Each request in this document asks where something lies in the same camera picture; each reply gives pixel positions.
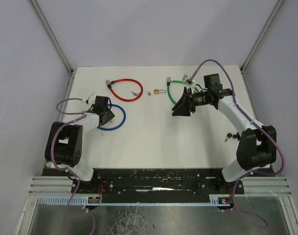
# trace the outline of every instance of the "red wire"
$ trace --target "red wire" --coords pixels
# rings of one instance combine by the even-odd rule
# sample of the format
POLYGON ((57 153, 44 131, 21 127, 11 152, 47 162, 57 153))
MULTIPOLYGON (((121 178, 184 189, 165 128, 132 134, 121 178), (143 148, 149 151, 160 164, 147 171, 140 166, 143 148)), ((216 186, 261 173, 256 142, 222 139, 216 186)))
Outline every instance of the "red wire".
POLYGON ((115 80, 114 82, 116 83, 116 82, 125 82, 125 81, 128 81, 128 82, 135 82, 135 83, 137 83, 137 84, 140 86, 140 88, 141 88, 140 94, 139 94, 136 98, 134 98, 134 99, 124 99, 124 98, 119 97, 119 96, 113 91, 113 89, 110 88, 110 90, 111 90, 111 92, 113 93, 113 95, 114 95, 116 98, 118 98, 118 99, 120 99, 120 100, 122 100, 122 101, 126 101, 126 102, 131 102, 131 101, 135 101, 135 100, 139 99, 140 96, 142 96, 142 93, 143 93, 143 87, 142 87, 141 83, 139 83, 139 82, 136 81, 136 80, 130 79, 130 78, 123 78, 123 79, 115 80))
POLYGON ((102 191, 103 191, 103 186, 100 185, 100 186, 99 186, 99 197, 101 197, 101 195, 102 195, 102 191))

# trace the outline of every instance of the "white tabletop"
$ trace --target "white tabletop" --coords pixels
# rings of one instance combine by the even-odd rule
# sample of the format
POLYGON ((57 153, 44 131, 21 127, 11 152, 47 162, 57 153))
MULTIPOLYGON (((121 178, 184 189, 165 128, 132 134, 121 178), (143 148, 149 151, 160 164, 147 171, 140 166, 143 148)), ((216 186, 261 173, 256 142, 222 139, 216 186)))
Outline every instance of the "white tabletop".
MULTIPOLYGON (((235 88, 237 99, 253 114, 249 97, 238 66, 225 66, 235 88)), ((114 131, 91 130, 83 137, 82 158, 93 168, 224 168, 236 159, 237 139, 224 142, 226 134, 236 134, 229 120, 213 106, 197 107, 191 117, 173 117, 173 103, 167 93, 154 94, 154 89, 166 90, 166 78, 181 80, 192 75, 195 66, 158 67, 79 67, 70 97, 86 99, 92 93, 109 96, 113 104, 126 111, 125 123, 114 131), (113 96, 105 84, 132 78, 144 88, 143 95, 134 102, 124 102, 113 96)), ((195 81, 204 87, 203 76, 220 75, 224 88, 230 84, 218 66, 203 66, 195 81)), ((132 82, 116 83, 113 90, 126 99, 135 98, 131 91, 140 88, 132 82)), ((171 84, 171 94, 177 101, 184 85, 171 84)), ((89 107, 80 101, 70 101, 67 112, 89 107)), ((104 127, 114 127, 123 119, 122 112, 113 107, 115 118, 104 127)), ((64 121, 74 119, 66 116, 64 121)))

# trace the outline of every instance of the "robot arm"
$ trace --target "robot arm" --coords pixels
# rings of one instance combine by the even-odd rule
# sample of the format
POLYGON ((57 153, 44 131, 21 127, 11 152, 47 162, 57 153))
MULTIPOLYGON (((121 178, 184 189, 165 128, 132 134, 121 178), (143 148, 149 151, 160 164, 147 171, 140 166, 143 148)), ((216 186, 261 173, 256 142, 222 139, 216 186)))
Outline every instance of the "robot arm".
MULTIPOLYGON (((54 144, 54 159, 56 163, 62 168, 67 167, 71 169, 82 181, 90 181, 93 176, 93 168, 85 163, 82 155, 83 136, 90 130, 104 125, 115 117, 108 108, 108 97, 91 95, 86 100, 86 103, 91 104, 93 101, 94 104, 91 110, 85 113, 86 117, 64 127, 58 134, 54 144)), ((50 150, 53 137, 63 124, 64 122, 58 121, 52 124, 45 150, 47 161, 52 161, 50 150)))
MULTIPOLYGON (((241 138, 236 152, 237 159, 222 170, 225 181, 235 181, 248 171, 274 163, 276 161, 275 146, 237 109, 233 102, 232 91, 223 89, 219 75, 205 76, 204 81, 207 88, 205 92, 193 94, 191 88, 188 90, 184 88, 181 99, 172 109, 172 115, 190 116, 191 112, 196 111, 196 106, 210 104, 229 119, 241 138)), ((272 126, 264 126, 257 120, 254 122, 276 141, 276 130, 272 126)))

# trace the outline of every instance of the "metal frame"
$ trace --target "metal frame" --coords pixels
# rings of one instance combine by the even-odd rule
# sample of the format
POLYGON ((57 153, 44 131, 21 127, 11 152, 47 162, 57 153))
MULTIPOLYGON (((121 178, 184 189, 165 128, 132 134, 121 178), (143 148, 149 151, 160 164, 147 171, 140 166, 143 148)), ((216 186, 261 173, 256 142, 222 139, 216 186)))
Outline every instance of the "metal frame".
POLYGON ((278 12, 280 11, 280 9, 283 6, 285 1, 286 0, 277 0, 277 2, 275 4, 275 6, 273 7, 269 17, 267 18, 265 24, 263 25, 263 28, 262 28, 261 32, 257 36, 257 39, 255 40, 255 43, 253 44, 253 47, 251 48, 245 62, 241 66, 241 69, 240 69, 241 71, 245 72, 247 70, 252 58, 254 57, 256 51, 258 50, 261 42, 263 41, 265 35, 269 31, 275 17, 277 16, 278 12))
POLYGON ((60 57, 63 65, 65 66, 66 70, 69 72, 69 73, 72 73, 73 72, 73 68, 71 66, 71 64, 69 63, 67 57, 65 56, 59 42, 57 41, 40 5, 38 4, 37 0, 29 0, 30 4, 31 4, 31 7, 34 9, 37 17, 39 18, 47 36, 49 37, 50 41, 52 42, 52 45, 53 47, 55 48, 56 50, 56 53, 58 54, 58 56, 60 57))
MULTIPOLYGON (((242 179, 245 193, 236 194, 236 197, 278 197, 289 231, 292 235, 298 235, 298 215, 292 199, 292 194, 285 177, 247 177, 242 179)), ((35 176, 33 177, 29 196, 23 211, 22 221, 17 232, 18 235, 28 234, 36 205, 65 205, 71 196, 71 188, 74 187, 68 177, 35 176)), ((89 196, 99 197, 98 194, 77 194, 71 205, 87 206, 89 196)), ((208 204, 174 204, 172 206, 217 206, 217 198, 229 195, 209 195, 211 203, 208 204)), ((102 206, 133 206, 133 204, 99 204, 102 206)), ((170 204, 137 204, 137 206, 171 206, 170 204)))
MULTIPOLYGON (((63 65, 65 66, 66 70, 69 72, 68 84, 63 92, 62 99, 68 98, 74 81, 75 74, 73 73, 73 68, 69 63, 67 57, 65 56, 60 44, 58 43, 37 0, 29 0, 29 2, 32 8, 34 9, 36 15, 38 16, 42 26, 44 27, 44 30, 47 33, 63 65)), ((261 42, 263 41, 265 35, 270 29, 270 26, 272 25, 275 17, 277 16, 278 12, 283 6, 284 2, 285 0, 277 0, 261 32, 259 33, 257 39, 255 40, 255 43, 252 49, 250 50, 244 64, 240 69, 243 75, 245 86, 248 91, 249 99, 256 119, 259 119, 259 114, 257 112, 256 105, 253 100, 252 93, 248 85, 245 72, 248 66, 250 65, 255 53, 257 52, 261 42)), ((64 103, 61 109, 65 110, 66 106, 67 104, 64 103)), ((58 114, 57 120, 61 121, 62 119, 63 119, 63 115, 58 114)), ((289 231, 293 235, 298 235, 298 214, 296 213, 296 208, 292 199, 290 188, 285 177, 247 177, 242 180, 242 183, 245 190, 245 194, 236 195, 237 197, 238 196, 279 197, 282 205, 282 209, 285 215, 285 219, 289 227, 289 231)), ((56 202, 64 203, 65 199, 70 197, 71 195, 70 191, 72 187, 73 187, 72 182, 67 177, 46 177, 46 176, 34 177, 30 187, 30 192, 29 192, 27 202, 23 210, 21 221, 18 226, 17 234, 20 234, 20 235, 28 234, 30 225, 32 223, 32 217, 38 202, 50 203, 50 204, 52 203, 54 204, 56 202)), ((85 194, 85 196, 81 196, 80 194, 76 195, 75 200, 72 201, 72 204, 76 204, 76 200, 81 200, 81 199, 85 200, 87 196, 89 195, 87 194, 85 194)), ((210 197, 213 198, 214 202, 217 196, 224 197, 226 195, 210 195, 210 197)))

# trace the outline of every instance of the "gray wall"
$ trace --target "gray wall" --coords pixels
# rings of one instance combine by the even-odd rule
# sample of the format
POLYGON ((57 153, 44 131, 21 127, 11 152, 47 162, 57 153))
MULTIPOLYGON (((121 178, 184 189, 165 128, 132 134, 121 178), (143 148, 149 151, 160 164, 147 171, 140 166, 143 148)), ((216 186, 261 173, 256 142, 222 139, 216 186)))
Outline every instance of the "gray wall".
POLYGON ((39 0, 74 66, 241 65, 276 0, 39 0))
POLYGON ((11 235, 67 72, 27 0, 0 1, 0 235, 11 235))
POLYGON ((247 77, 261 121, 277 129, 298 208, 298 0, 284 4, 247 77))

